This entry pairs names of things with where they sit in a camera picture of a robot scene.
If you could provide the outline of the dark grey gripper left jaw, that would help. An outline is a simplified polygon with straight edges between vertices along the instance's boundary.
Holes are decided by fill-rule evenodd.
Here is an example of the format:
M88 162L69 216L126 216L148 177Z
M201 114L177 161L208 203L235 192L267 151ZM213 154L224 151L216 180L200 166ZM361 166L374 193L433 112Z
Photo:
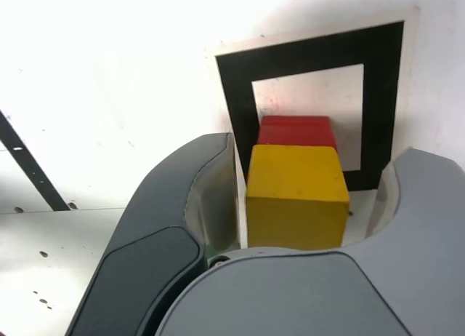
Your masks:
M69 335L154 335L209 254L238 241L235 142L200 136L140 183L119 220Z

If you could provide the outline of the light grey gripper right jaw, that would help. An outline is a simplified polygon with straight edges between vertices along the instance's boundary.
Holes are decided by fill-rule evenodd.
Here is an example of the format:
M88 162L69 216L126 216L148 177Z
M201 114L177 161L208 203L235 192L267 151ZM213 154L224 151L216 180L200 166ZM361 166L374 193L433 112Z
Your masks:
M464 171L409 148L382 176L372 234L341 248L228 252L158 335L462 335Z

